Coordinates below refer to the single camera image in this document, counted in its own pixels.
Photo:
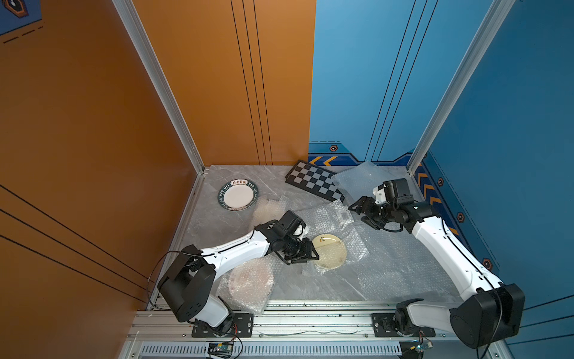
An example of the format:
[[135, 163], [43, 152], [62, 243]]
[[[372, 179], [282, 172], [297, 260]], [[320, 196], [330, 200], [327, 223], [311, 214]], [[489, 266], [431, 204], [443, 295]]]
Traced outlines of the bubble wrap of green plate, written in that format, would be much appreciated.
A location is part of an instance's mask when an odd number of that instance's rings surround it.
[[373, 197], [373, 190], [383, 182], [395, 178], [395, 174], [387, 167], [365, 162], [337, 173], [333, 181], [344, 195], [344, 203], [351, 205], [363, 196]]

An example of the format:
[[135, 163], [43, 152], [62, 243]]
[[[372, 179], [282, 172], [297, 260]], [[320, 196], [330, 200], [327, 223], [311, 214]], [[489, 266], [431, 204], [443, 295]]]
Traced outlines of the cream dinner plate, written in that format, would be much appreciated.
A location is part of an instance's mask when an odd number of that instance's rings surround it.
[[330, 271], [343, 266], [347, 260], [348, 251], [345, 243], [332, 234], [322, 234], [312, 240], [319, 259], [315, 265], [322, 271]]

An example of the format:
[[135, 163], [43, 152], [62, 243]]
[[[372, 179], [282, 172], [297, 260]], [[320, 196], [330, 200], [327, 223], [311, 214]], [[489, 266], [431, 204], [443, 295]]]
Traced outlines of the bubble wrap of yellow plate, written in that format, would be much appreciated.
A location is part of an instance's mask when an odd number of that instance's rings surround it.
[[374, 230], [354, 216], [354, 227], [368, 254], [353, 263], [360, 292], [369, 301], [399, 303], [407, 299], [459, 303], [451, 278], [429, 250], [403, 230]]

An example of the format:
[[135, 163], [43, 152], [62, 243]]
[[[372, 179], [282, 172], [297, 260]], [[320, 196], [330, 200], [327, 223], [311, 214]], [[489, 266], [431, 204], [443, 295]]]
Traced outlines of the bubble pink plate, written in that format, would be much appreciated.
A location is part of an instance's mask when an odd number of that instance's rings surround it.
[[233, 310], [260, 315], [284, 266], [275, 256], [247, 261], [221, 277], [217, 296]]

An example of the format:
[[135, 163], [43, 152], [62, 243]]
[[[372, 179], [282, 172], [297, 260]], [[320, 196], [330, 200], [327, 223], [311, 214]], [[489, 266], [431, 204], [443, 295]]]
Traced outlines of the bubble white blue plate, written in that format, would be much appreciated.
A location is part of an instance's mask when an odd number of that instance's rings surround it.
[[256, 203], [258, 186], [249, 179], [233, 179], [218, 192], [218, 203], [229, 211], [242, 211]]

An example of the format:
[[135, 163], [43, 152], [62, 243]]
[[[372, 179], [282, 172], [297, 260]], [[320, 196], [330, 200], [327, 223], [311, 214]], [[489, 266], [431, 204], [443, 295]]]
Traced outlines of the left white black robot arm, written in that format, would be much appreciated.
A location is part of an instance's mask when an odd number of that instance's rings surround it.
[[213, 248], [194, 245], [177, 253], [156, 287], [181, 323], [200, 321], [219, 333], [234, 325], [233, 311], [211, 294], [222, 275], [250, 261], [276, 254], [291, 264], [320, 259], [311, 239], [304, 236], [306, 223], [292, 211], [280, 219], [254, 227], [248, 234]]

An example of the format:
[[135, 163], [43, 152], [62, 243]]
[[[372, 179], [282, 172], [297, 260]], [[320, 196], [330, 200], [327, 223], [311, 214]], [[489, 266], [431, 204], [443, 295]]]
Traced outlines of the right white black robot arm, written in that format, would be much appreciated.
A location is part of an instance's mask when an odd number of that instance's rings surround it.
[[403, 336], [423, 328], [453, 333], [471, 349], [518, 335], [526, 301], [516, 284], [504, 284], [470, 253], [430, 203], [417, 201], [405, 179], [374, 188], [349, 206], [375, 230], [396, 223], [426, 247], [457, 288], [459, 306], [411, 299], [396, 305], [393, 329]]

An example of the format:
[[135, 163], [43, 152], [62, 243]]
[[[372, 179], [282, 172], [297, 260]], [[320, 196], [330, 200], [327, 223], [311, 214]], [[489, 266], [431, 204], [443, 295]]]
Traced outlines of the black white checkerboard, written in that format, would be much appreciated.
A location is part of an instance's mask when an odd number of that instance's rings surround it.
[[335, 173], [299, 160], [285, 176], [286, 183], [328, 201], [345, 200], [334, 183]]

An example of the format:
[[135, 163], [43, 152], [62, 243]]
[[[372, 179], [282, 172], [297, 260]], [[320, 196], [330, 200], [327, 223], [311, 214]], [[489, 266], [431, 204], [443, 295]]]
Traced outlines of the left green circuit board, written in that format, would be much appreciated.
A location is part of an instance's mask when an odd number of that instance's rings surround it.
[[231, 359], [234, 351], [234, 343], [209, 343], [206, 351], [207, 358]]

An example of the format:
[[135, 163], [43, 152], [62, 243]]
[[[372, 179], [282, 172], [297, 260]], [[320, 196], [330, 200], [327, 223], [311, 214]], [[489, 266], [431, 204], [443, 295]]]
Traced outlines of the green circuit board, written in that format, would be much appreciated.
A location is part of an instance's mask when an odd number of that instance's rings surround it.
[[424, 353], [434, 347], [433, 342], [423, 340], [422, 342], [404, 342], [400, 343], [400, 359], [423, 359]]
[[234, 343], [209, 343], [206, 351], [207, 358], [231, 359], [234, 351]]

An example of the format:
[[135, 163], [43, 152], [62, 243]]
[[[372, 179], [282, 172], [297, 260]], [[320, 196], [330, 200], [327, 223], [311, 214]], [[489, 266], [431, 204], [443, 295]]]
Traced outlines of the right green circuit board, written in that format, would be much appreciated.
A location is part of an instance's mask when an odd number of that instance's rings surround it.
[[423, 340], [422, 342], [404, 342], [400, 343], [400, 359], [423, 359], [424, 353], [434, 347], [433, 342]]

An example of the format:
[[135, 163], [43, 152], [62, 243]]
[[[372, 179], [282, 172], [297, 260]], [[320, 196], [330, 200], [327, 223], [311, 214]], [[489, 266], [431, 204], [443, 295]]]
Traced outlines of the aluminium front rail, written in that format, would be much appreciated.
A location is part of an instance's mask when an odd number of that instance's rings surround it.
[[[271, 300], [255, 316], [252, 340], [376, 340], [372, 314], [395, 313], [382, 302]], [[128, 331], [131, 341], [192, 340], [193, 325], [167, 311], [138, 311]]]

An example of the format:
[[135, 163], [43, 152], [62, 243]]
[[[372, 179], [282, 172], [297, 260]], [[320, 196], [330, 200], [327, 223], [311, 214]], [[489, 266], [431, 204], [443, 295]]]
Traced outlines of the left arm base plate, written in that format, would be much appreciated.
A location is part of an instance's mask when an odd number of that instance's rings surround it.
[[231, 313], [219, 326], [211, 327], [197, 320], [193, 324], [193, 338], [249, 338], [253, 334], [254, 315], [247, 313]]

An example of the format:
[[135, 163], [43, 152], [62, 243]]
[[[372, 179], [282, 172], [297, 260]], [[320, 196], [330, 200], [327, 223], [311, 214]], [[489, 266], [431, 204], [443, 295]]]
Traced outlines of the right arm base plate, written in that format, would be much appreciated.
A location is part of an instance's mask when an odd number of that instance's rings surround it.
[[404, 338], [419, 338], [422, 333], [423, 338], [432, 338], [436, 336], [436, 332], [432, 328], [422, 327], [415, 329], [399, 330], [395, 322], [395, 315], [391, 313], [374, 313], [371, 315], [372, 327], [376, 337], [404, 337]]

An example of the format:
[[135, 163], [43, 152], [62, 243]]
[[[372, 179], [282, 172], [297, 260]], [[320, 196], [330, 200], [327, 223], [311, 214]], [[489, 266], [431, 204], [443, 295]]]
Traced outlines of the aluminium corner post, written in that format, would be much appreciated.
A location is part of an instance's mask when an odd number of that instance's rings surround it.
[[112, 3], [120, 16], [123, 26], [138, 53], [191, 164], [193, 164], [194, 170], [202, 176], [205, 172], [205, 165], [146, 33], [143, 22], [138, 15], [134, 2], [128, 0], [113, 0]]
[[492, 1], [407, 164], [406, 169], [409, 175], [414, 175], [416, 169], [421, 165], [425, 154], [430, 150], [431, 145], [475, 73], [514, 3], [515, 0]]

